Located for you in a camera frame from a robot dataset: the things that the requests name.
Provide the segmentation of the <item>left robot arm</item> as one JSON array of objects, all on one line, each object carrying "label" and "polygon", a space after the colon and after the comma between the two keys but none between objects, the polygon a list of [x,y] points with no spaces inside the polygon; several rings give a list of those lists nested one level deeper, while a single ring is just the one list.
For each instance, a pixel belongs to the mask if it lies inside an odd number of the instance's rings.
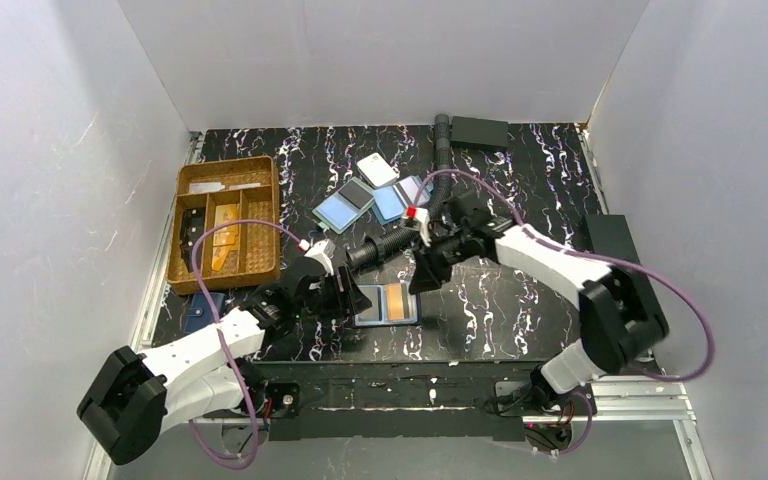
[{"label": "left robot arm", "polygon": [[244,360],[308,319],[347,320],[353,328],[411,325],[419,320],[418,299],[404,283],[360,285],[345,266],[299,258],[279,280],[183,338],[112,352],[77,416],[117,466],[142,456],[168,429],[207,413],[241,409],[266,425],[280,400]]}]

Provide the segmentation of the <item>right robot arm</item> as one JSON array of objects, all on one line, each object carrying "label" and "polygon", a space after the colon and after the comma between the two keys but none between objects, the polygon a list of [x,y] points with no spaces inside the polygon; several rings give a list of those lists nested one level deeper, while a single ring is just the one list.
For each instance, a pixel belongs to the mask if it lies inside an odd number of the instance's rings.
[{"label": "right robot arm", "polygon": [[445,235],[432,234],[425,208],[410,206],[402,217],[421,239],[413,251],[410,293],[441,288],[454,265],[479,257],[530,275],[578,311],[578,339],[532,371],[531,398],[548,402],[616,374],[667,336],[666,320],[639,277],[566,249],[510,216],[494,215],[474,195],[452,197],[446,207],[454,227]]}]

